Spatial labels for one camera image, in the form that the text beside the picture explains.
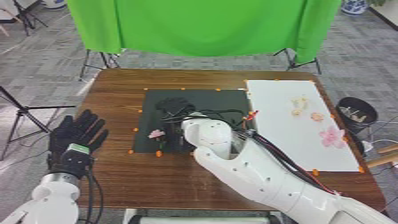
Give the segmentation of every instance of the pink object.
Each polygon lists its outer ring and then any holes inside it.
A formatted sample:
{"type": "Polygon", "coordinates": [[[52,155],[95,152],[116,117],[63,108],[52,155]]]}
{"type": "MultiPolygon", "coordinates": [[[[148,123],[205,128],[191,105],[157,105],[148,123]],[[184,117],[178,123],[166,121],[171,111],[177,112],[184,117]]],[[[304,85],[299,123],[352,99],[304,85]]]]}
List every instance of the pink object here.
{"type": "Polygon", "coordinates": [[[148,138],[159,138],[159,137],[164,136],[164,135],[166,135],[166,132],[161,131],[161,130],[157,129],[157,130],[152,132],[148,138]]]}
{"type": "Polygon", "coordinates": [[[345,130],[336,129],[336,127],[331,126],[328,131],[320,132],[320,136],[324,138],[322,144],[326,147],[335,146],[338,149],[345,147],[347,145],[347,142],[344,141],[345,130]]]}

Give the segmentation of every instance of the gray carpet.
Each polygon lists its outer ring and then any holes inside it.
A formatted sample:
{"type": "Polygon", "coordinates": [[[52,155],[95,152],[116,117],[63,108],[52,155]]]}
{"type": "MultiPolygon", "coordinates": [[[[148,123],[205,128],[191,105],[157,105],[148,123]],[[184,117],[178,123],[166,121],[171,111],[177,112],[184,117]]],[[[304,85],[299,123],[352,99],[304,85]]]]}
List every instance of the gray carpet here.
{"type": "MultiPolygon", "coordinates": [[[[22,24],[4,25],[11,37],[0,36],[0,84],[27,105],[79,105],[98,70],[88,70],[86,81],[79,82],[86,49],[68,10],[50,11],[40,6],[34,12],[50,27],[38,25],[31,37],[25,37],[22,24]]],[[[372,13],[360,17],[338,15],[319,59],[324,70],[320,80],[335,103],[345,96],[360,97],[376,106],[381,120],[390,120],[398,115],[398,32],[372,13]]],[[[283,55],[278,57],[262,54],[246,57],[191,58],[130,50],[118,60],[125,68],[278,71],[287,69],[288,64],[283,55]]],[[[93,54],[91,64],[102,66],[98,54],[93,54]]],[[[315,73],[317,68],[308,65],[297,71],[315,73]]],[[[65,110],[63,115],[75,114],[75,111],[75,109],[65,110]]],[[[2,143],[8,138],[15,112],[10,103],[0,99],[2,143]]],[[[38,111],[38,117],[43,120],[49,119],[52,112],[38,111]]],[[[20,134],[33,130],[34,125],[25,122],[20,134]]],[[[390,124],[376,133],[376,139],[398,140],[397,131],[397,124],[390,124]]],[[[47,153],[11,165],[24,158],[45,152],[47,138],[34,147],[27,147],[38,138],[40,136],[22,144],[13,144],[8,160],[0,162],[0,220],[29,200],[31,191],[47,172],[47,153]]],[[[377,143],[377,148],[388,144],[386,142],[377,143]]],[[[379,173],[386,167],[388,165],[372,171],[379,173]]],[[[386,200],[392,201],[398,196],[397,170],[384,170],[376,178],[386,200]]],[[[390,204],[388,212],[398,221],[398,200],[390,204]]],[[[121,216],[123,211],[107,210],[102,223],[121,223],[121,216]]]]}

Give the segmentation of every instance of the white sheet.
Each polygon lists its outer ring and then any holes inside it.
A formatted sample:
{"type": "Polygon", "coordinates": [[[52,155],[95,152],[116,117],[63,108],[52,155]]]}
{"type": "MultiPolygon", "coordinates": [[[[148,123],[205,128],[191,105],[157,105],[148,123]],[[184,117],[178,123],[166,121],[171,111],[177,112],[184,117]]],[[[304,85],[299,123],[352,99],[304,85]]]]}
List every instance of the white sheet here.
{"type": "Polygon", "coordinates": [[[260,110],[256,127],[264,137],[281,148],[296,163],[312,171],[354,171],[360,172],[360,163],[349,145],[344,149],[322,144],[320,132],[338,124],[331,118],[328,105],[312,81],[269,81],[248,82],[253,110],[260,110]],[[306,97],[308,109],[301,116],[292,115],[296,109],[292,99],[306,97]],[[315,122],[312,113],[326,115],[326,120],[315,122]]]}

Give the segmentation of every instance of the wall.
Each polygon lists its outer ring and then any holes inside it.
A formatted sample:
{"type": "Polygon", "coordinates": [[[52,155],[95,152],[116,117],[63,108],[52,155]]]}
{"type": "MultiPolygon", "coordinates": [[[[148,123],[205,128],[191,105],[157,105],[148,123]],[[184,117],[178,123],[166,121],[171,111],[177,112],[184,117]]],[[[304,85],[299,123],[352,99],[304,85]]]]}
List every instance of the wall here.
{"type": "MultiPolygon", "coordinates": [[[[18,0],[24,7],[29,7],[38,0],[18,0]]],[[[18,15],[13,0],[0,0],[0,8],[8,9],[15,15],[18,15]]],[[[0,10],[0,20],[11,20],[10,14],[0,10]]]]}
{"type": "Polygon", "coordinates": [[[398,0],[388,2],[383,7],[374,7],[374,9],[398,26],[398,0]]]}

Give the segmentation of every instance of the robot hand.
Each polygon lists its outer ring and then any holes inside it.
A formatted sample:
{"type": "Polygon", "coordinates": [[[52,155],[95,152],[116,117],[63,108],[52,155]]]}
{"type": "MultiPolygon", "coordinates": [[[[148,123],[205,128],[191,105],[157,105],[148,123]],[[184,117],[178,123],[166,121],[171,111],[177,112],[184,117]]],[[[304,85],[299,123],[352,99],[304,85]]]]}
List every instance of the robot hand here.
{"type": "Polygon", "coordinates": [[[86,166],[91,164],[91,154],[102,147],[104,141],[109,136],[109,130],[100,130],[105,125],[105,120],[98,119],[98,115],[89,110],[84,111],[81,117],[73,121],[73,117],[66,116],[65,121],[50,134],[50,146],[52,152],[49,156],[49,168],[54,172],[68,172],[79,178],[86,166]],[[75,147],[82,147],[89,150],[88,153],[70,151],[68,147],[75,144],[75,147]]]}

